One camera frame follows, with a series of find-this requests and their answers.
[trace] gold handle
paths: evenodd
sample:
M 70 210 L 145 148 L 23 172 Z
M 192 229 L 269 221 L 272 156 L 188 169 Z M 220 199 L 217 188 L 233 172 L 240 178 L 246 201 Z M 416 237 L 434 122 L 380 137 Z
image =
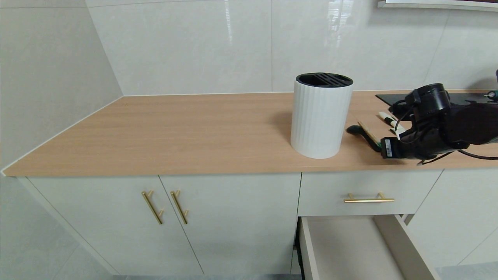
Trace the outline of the gold handle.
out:
M 350 199 L 345 199 L 344 203 L 356 202 L 394 202 L 394 198 L 386 198 L 383 193 L 378 193 L 380 198 L 355 199 L 352 193 L 348 193 Z
M 178 203 L 178 196 L 180 195 L 180 190 L 177 190 L 176 192 L 171 191 L 171 197 L 173 197 L 173 201 L 175 202 L 176 208 L 178 209 L 178 212 L 180 212 L 180 216 L 182 217 L 183 223 L 187 224 L 187 219 L 185 218 L 188 214 L 188 209 L 185 210 L 185 212 L 182 211 L 182 207 Z
M 164 210 L 159 211 L 159 214 L 156 213 L 156 211 L 154 210 L 154 206 L 152 205 L 152 203 L 149 200 L 149 198 L 152 196 L 153 193 L 154 193 L 154 190 L 150 190 L 149 193 L 146 193 L 145 191 L 143 191 L 142 196 L 145 199 L 145 202 L 147 202 L 147 205 L 149 206 L 150 210 L 154 214 L 154 217 L 156 218 L 159 225 L 162 225 L 162 221 L 161 221 L 160 217 L 162 216 L 162 213 L 164 213 Z

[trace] cable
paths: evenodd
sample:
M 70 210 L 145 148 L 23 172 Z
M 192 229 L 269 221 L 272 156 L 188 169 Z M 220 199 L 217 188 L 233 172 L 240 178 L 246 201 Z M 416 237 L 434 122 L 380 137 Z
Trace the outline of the cable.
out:
M 460 153 L 462 153 L 464 155 L 468 155 L 468 156 L 473 157 L 473 158 L 478 158 L 478 159 L 487 159 L 487 160 L 497 160 L 498 159 L 498 156 L 476 155 L 476 154 L 473 154 L 473 153 L 466 152 L 464 150 L 458 150 L 458 152 L 460 152 Z
M 400 103 L 403 103 L 403 102 L 406 102 L 406 101 L 405 101 L 404 99 L 398 100 L 398 101 L 394 102 L 394 103 L 391 105 L 391 108 L 393 108 L 393 109 L 394 109 L 394 106 L 396 106 L 396 105 L 398 105 L 398 104 L 400 104 Z
M 423 160 L 423 161 L 419 162 L 419 164 L 417 164 L 417 165 L 425 165 L 425 164 L 428 164 L 428 163 L 431 163 L 431 162 L 435 162 L 437 160 L 440 160 L 440 159 L 444 158 L 445 156 L 447 156 L 447 155 L 449 155 L 451 153 L 453 153 L 453 152 L 452 151 L 451 152 L 447 152 L 446 154 L 444 154 L 444 155 L 442 155 L 440 157 L 437 157 L 435 159 L 432 159 L 432 160 L 430 160 L 428 162 L 426 162 L 426 161 Z
M 413 108 L 415 108 L 415 105 L 412 105 L 410 110 L 407 110 L 405 112 L 405 114 L 403 115 L 403 117 L 399 118 L 398 121 L 396 122 L 396 125 L 394 126 L 394 133 L 396 133 L 396 136 L 398 137 L 398 140 L 399 139 L 399 134 L 398 134 L 398 125 L 399 125 L 399 122 L 401 122 L 402 119 L 404 119 L 412 110 Z

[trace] label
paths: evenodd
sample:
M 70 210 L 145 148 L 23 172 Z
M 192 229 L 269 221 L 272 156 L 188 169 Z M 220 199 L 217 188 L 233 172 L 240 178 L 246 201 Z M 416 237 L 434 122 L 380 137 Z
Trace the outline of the label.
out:
M 392 157 L 391 140 L 389 139 L 385 140 L 385 152 L 387 153 L 387 157 Z

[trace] kitchen counter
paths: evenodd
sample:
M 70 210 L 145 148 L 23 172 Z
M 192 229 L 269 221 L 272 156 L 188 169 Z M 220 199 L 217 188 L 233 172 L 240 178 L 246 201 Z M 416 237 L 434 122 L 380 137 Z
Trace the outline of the kitchen counter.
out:
M 379 139 L 391 136 L 389 126 L 375 116 L 388 112 L 375 94 L 408 92 L 354 92 L 346 127 L 361 121 Z M 425 166 L 416 166 L 418 160 L 384 160 L 363 138 L 348 133 L 336 156 L 311 159 L 290 146 L 291 119 L 292 93 L 122 97 L 4 173 L 118 176 L 498 166 L 498 161 L 459 153 Z M 496 156 L 496 147 L 473 146 L 468 151 Z

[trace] robotic hand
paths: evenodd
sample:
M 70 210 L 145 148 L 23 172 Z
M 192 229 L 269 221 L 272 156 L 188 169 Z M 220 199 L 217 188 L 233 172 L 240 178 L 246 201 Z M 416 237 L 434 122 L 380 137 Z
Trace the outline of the robotic hand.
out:
M 412 128 L 394 138 L 383 138 L 383 158 L 418 158 L 433 162 L 454 151 L 481 159 L 498 159 L 470 154 L 462 149 L 471 144 L 498 142 L 498 104 L 454 105 L 442 84 L 413 90 L 404 99 Z

